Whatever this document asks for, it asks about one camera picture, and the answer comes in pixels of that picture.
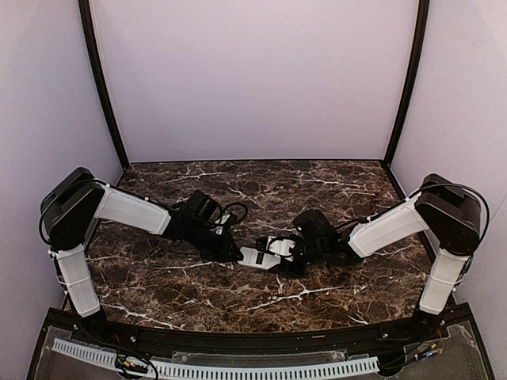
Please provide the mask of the white and red remote control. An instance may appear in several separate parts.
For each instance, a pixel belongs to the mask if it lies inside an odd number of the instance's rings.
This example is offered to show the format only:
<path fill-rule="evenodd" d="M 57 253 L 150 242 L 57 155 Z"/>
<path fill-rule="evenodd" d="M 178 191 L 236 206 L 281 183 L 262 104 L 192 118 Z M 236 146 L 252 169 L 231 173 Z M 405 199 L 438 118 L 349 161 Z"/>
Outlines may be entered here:
<path fill-rule="evenodd" d="M 242 259 L 237 264 L 249 268 L 268 271 L 280 263 L 280 258 L 270 253 L 263 253 L 257 249 L 241 247 Z"/>

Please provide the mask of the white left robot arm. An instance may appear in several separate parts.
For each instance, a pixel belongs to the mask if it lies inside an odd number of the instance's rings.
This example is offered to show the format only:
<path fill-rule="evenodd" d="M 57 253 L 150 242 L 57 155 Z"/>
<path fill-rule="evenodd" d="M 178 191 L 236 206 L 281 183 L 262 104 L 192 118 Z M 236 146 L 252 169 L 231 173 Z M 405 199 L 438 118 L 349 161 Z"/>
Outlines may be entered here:
<path fill-rule="evenodd" d="M 78 316 L 98 313 L 101 304 L 86 262 L 86 234 L 95 220 L 116 222 L 171 241 L 188 242 L 210 261 L 242 260 L 231 234 L 241 219 L 196 190 L 172 207 L 120 190 L 78 167 L 40 204 L 39 233 L 48 245 L 63 287 Z"/>

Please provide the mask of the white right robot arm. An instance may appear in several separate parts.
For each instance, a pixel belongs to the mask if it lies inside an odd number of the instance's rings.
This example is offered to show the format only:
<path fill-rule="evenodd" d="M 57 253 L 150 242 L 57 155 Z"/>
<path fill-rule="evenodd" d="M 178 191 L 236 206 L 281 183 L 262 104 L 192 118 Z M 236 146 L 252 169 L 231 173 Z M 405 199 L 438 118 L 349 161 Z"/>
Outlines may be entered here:
<path fill-rule="evenodd" d="M 293 221 L 296 235 L 267 237 L 264 250 L 278 256 L 283 269 L 299 276 L 309 264 L 358 264 L 397 241 L 429 231 L 439 241 L 439 249 L 418 308 L 437 315 L 481 245 L 489 223 L 490 208 L 479 192 L 432 173 L 397 205 L 340 226 L 333 226 L 320 210 L 304 211 Z"/>

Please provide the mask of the black left corner post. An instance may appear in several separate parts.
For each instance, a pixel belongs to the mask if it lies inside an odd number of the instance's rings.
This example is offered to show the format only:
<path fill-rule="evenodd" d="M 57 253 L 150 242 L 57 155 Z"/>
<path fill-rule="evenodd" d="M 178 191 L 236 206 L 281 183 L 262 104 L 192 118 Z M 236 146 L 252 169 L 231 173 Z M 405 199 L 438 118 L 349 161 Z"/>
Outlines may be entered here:
<path fill-rule="evenodd" d="M 111 98 L 109 96 L 109 89 L 101 63 L 97 36 L 93 24 L 91 1 L 78 0 L 78 9 L 81 18 L 83 36 L 86 43 L 86 50 L 89 57 L 90 68 L 92 70 L 93 80 L 101 104 L 101 109 L 105 118 L 110 138 L 112 140 L 114 150 L 116 152 L 116 156 L 120 163 L 120 167 L 123 171 L 125 171 L 130 166 L 130 161 L 128 159 L 128 154 L 125 149 L 124 142 L 120 135 L 120 129 L 118 127 Z"/>

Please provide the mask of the black corner post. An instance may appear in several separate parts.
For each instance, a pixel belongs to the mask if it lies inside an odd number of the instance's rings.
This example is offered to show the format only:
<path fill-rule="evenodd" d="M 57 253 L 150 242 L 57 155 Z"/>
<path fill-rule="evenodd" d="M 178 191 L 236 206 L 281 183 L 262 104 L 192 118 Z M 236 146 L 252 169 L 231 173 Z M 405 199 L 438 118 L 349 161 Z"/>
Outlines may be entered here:
<path fill-rule="evenodd" d="M 116 152 L 116 156 L 120 163 L 120 167 L 123 171 L 125 171 L 130 166 L 130 161 L 128 159 L 128 154 L 125 149 L 124 142 L 120 135 L 120 129 L 118 127 L 111 98 L 109 96 L 109 89 L 101 63 L 97 36 L 93 24 L 91 1 L 78 0 L 78 9 L 81 18 L 83 36 L 86 43 L 86 50 L 89 57 L 90 68 L 92 70 L 93 80 L 101 104 L 101 109 L 105 118 L 110 138 L 112 140 L 114 150 Z"/>
<path fill-rule="evenodd" d="M 407 64 L 406 77 L 402 87 L 402 93 L 396 112 L 395 122 L 391 136 L 387 144 L 387 150 L 383 158 L 386 167 L 391 167 L 402 136 L 406 117 L 410 107 L 410 101 L 414 91 L 417 72 L 420 65 L 421 53 L 423 50 L 425 31 L 429 17 L 429 0 L 418 2 L 417 17 L 414 27 L 414 37 L 411 44 L 410 57 Z"/>

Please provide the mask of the black right corner post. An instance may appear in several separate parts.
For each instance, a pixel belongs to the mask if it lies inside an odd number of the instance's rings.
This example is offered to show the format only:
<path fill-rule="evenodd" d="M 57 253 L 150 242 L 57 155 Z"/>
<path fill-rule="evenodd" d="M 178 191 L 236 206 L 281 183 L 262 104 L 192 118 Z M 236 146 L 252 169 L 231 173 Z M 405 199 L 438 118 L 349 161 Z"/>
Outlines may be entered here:
<path fill-rule="evenodd" d="M 407 64 L 406 77 L 402 87 L 402 93 L 396 112 L 395 122 L 391 136 L 387 144 L 387 150 L 383 158 L 386 167 L 391 167 L 402 136 L 406 117 L 410 107 L 410 101 L 414 91 L 417 72 L 420 65 L 421 53 L 423 50 L 425 31 L 429 17 L 429 0 L 418 2 L 417 17 L 414 27 L 414 37 L 411 44 L 410 57 Z"/>

